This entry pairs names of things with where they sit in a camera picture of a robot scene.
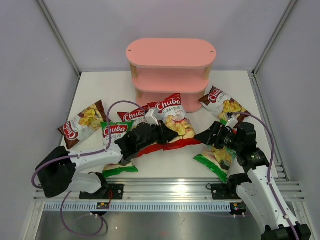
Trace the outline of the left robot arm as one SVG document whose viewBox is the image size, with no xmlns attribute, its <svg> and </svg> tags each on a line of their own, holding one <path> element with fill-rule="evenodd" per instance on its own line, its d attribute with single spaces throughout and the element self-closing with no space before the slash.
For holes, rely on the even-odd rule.
<svg viewBox="0 0 320 240">
<path fill-rule="evenodd" d="M 31 183 L 43 190 L 46 198 L 72 191 L 103 199 L 109 188 L 106 179 L 101 173 L 85 173 L 86 170 L 109 164 L 125 166 L 145 148 L 165 145 L 177 136 L 177 132 L 159 121 L 154 125 L 140 123 L 109 146 L 92 152 L 71 153 L 58 146 L 36 167 Z"/>
</svg>

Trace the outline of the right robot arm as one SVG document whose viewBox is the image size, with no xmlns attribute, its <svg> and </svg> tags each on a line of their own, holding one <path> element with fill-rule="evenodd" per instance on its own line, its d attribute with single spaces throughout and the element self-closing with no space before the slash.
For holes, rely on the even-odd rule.
<svg viewBox="0 0 320 240">
<path fill-rule="evenodd" d="M 263 240 L 308 240 L 311 230 L 299 223 L 281 195 L 271 175 L 271 162 L 257 147 L 253 124 L 242 122 L 237 131 L 216 121 L 207 130 L 195 135 L 199 142 L 235 151 L 243 173 L 233 174 L 227 181 L 227 193 L 240 198 L 249 208 L 261 230 Z"/>
</svg>

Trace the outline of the red Chuba chips bag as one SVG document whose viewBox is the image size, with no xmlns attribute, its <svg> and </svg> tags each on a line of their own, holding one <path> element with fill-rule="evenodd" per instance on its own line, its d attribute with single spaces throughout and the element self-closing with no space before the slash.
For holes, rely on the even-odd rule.
<svg viewBox="0 0 320 240">
<path fill-rule="evenodd" d="M 147 123 L 147 120 L 145 118 L 146 112 L 149 110 L 149 106 L 145 105 L 141 108 L 137 108 L 131 112 L 123 112 L 123 111 L 118 111 L 117 115 L 120 117 L 122 122 L 130 122 L 133 121 L 131 130 L 137 127 L 138 124 L 141 123 Z M 141 150 L 138 154 L 137 157 L 141 157 L 143 155 L 147 155 L 150 153 L 154 153 L 160 150 L 163 150 L 164 147 L 161 144 L 154 143 L 153 145 L 148 146 L 147 148 Z"/>
<path fill-rule="evenodd" d="M 184 148 L 186 146 L 199 145 L 200 142 L 194 138 L 196 132 L 187 118 L 187 113 L 182 105 L 182 98 L 179 93 L 174 93 L 159 102 L 147 104 L 155 112 L 157 120 L 163 123 L 170 130 L 178 133 L 178 136 L 164 145 L 165 151 Z"/>
</svg>

